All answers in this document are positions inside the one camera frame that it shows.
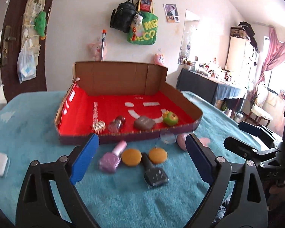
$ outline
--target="teal tablecloth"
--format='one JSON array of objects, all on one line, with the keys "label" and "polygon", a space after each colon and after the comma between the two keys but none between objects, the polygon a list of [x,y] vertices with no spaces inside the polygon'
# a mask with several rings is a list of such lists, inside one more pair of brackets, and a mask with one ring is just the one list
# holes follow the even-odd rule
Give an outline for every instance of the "teal tablecloth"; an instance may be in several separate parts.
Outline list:
[{"label": "teal tablecloth", "polygon": [[[0,152],[10,158],[6,178],[0,178],[0,208],[14,223],[19,191],[32,160],[41,163],[56,161],[68,155],[74,146],[60,145],[53,119],[65,92],[25,93],[17,96],[0,112]],[[210,139],[209,147],[230,162],[244,162],[226,151],[223,141],[232,135],[251,144],[260,145],[237,128],[237,124],[218,109],[192,93],[184,95],[203,111],[201,124],[195,134]],[[128,143],[128,148],[148,152],[158,140]],[[193,215],[208,189],[188,153],[177,144],[165,145],[168,160],[161,165],[169,183],[149,190],[143,180],[143,167],[120,165],[117,172],[107,175],[98,170],[97,161],[114,145],[101,145],[88,167],[84,179],[76,188],[96,221],[102,228],[173,227],[182,228]],[[62,217],[69,220],[57,187],[53,193]]]}]

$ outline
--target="green and yellow toy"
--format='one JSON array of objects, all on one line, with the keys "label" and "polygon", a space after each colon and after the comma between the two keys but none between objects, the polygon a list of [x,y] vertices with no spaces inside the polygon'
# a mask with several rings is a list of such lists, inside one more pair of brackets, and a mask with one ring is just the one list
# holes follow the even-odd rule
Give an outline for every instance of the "green and yellow toy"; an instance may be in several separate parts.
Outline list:
[{"label": "green and yellow toy", "polygon": [[168,126],[174,126],[178,123],[178,116],[175,115],[173,112],[166,111],[163,114],[163,122]]},{"label": "green and yellow toy", "polygon": [[35,19],[35,26],[34,29],[40,36],[40,39],[43,40],[46,38],[45,35],[45,28],[46,28],[46,13],[44,11],[41,11],[37,18]]}]

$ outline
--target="orange disc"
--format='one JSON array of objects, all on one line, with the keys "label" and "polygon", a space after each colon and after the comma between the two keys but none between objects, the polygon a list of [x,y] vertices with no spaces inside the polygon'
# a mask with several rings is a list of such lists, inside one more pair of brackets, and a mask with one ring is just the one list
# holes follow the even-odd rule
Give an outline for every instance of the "orange disc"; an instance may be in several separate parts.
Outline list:
[{"label": "orange disc", "polygon": [[168,158],[167,152],[162,148],[152,148],[149,151],[149,159],[153,164],[161,164]]},{"label": "orange disc", "polygon": [[136,166],[142,159],[142,154],[139,150],[129,148],[122,153],[122,162],[127,166]]}]

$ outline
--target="cardboard box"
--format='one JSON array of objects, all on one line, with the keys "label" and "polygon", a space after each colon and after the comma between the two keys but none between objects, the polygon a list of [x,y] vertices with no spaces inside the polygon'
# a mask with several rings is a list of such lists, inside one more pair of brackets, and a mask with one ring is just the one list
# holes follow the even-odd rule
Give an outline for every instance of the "cardboard box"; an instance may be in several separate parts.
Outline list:
[{"label": "cardboard box", "polygon": [[[73,84],[54,120],[61,143],[84,143],[87,135],[91,133],[93,122],[103,120],[108,125],[119,115],[126,116],[125,127],[117,134],[107,130],[98,134],[101,144],[120,140],[129,142],[155,139],[164,131],[174,134],[194,131],[201,121],[202,111],[167,84],[166,76],[167,68],[154,64],[76,62],[73,65]],[[128,102],[124,101],[129,100],[136,106],[126,107]],[[143,101],[159,100],[158,107],[146,108],[141,105]],[[161,118],[161,112],[165,109],[160,108],[176,113],[179,123],[168,127],[159,122],[151,131],[137,131],[133,128],[134,118],[128,114],[130,109],[143,111],[140,115]]]}]

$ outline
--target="brown cardboard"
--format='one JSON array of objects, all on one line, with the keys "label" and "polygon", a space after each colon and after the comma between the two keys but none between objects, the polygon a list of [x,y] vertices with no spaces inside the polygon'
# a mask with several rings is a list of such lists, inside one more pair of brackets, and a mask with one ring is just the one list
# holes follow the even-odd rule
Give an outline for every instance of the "brown cardboard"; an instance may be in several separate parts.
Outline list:
[{"label": "brown cardboard", "polygon": [[[76,62],[73,65],[73,81],[86,91],[88,95],[154,95],[161,91],[172,102],[185,111],[194,123],[169,128],[170,132],[180,134],[194,131],[201,120],[202,111],[187,100],[178,90],[167,84],[167,68],[148,63],[132,62]],[[58,128],[61,119],[63,104],[69,95],[72,86],[65,95],[59,107],[55,125]],[[140,134],[120,136],[99,135],[100,143],[118,142],[158,138],[160,131],[144,131]],[[60,136],[63,144],[81,144],[86,136]]]}]

